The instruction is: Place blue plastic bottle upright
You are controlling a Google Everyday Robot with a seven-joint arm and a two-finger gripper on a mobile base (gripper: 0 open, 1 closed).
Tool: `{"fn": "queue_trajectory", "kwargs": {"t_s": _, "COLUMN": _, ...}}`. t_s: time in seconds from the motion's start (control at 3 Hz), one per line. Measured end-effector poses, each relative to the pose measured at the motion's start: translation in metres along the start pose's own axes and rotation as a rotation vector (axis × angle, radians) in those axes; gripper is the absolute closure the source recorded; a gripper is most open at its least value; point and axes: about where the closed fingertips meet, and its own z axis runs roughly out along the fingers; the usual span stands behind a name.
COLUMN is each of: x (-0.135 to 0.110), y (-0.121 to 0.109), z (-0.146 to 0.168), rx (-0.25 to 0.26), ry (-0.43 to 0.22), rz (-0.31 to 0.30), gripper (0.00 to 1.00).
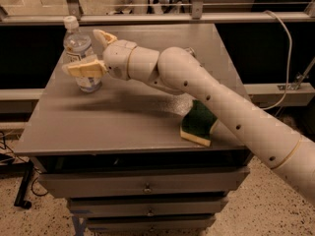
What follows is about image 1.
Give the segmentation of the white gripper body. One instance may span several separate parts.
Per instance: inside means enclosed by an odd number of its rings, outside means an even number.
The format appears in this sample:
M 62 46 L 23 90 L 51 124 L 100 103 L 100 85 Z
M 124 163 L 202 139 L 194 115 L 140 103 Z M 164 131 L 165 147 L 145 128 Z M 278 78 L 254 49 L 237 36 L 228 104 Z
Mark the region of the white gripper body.
M 103 61 L 112 78 L 123 81 L 130 79 L 128 63 L 130 55 L 136 47 L 136 42 L 117 40 L 104 49 L 102 53 Z

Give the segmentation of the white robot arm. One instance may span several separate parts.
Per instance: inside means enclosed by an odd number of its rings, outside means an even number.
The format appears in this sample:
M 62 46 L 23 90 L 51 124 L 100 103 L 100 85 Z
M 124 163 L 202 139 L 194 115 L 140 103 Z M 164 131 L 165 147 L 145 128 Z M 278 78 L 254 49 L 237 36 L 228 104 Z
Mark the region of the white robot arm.
M 119 40 L 96 29 L 102 58 L 91 55 L 63 66 L 72 77 L 140 81 L 171 94 L 186 92 L 200 100 L 266 166 L 315 205 L 315 143 L 219 83 L 188 51 L 162 52 Z

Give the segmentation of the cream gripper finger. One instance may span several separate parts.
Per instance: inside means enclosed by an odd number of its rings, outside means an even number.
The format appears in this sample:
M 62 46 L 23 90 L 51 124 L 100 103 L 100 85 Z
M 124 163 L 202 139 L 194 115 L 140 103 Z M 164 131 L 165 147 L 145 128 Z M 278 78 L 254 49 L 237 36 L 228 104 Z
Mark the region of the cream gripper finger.
M 104 62 L 96 55 L 83 58 L 80 61 L 64 64 L 62 70 L 65 74 L 75 78 L 102 78 L 107 73 Z
M 100 42 L 104 49 L 117 40 L 117 37 L 101 29 L 93 30 L 94 38 Z

